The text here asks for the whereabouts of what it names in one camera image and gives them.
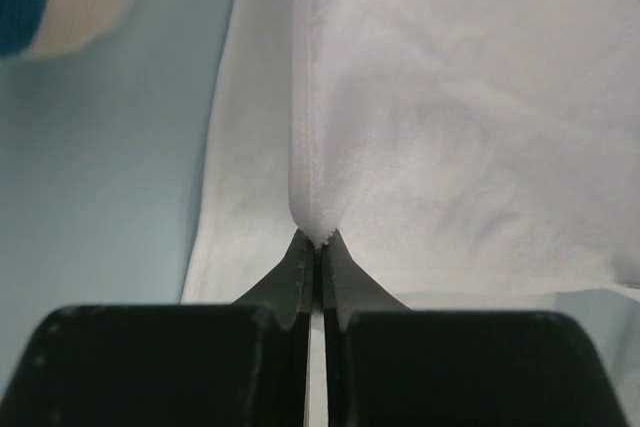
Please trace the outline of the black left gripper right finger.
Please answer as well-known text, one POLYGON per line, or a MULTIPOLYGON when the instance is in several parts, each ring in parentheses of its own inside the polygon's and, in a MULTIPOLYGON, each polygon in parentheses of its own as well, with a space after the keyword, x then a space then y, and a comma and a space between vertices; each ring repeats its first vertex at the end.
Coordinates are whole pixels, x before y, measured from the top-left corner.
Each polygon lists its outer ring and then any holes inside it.
POLYGON ((552 311, 412 310, 321 250, 332 426, 625 426, 594 343, 552 311))

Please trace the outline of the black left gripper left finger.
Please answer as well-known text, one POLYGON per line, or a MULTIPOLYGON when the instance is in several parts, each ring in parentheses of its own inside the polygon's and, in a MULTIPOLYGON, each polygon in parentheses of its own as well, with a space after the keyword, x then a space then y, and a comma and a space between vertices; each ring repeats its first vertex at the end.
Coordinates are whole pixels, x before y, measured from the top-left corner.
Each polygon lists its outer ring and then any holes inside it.
POLYGON ((34 330, 5 426, 303 426, 313 248, 229 304, 74 305, 34 330))

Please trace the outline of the white towel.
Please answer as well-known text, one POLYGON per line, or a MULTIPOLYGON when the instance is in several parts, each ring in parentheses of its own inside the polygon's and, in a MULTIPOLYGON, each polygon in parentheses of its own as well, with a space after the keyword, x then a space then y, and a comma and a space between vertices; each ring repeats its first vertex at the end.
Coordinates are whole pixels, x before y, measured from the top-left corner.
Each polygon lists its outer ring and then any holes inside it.
POLYGON ((296 230, 413 308, 582 323, 639 422, 639 0, 234 0, 183 298, 296 230))

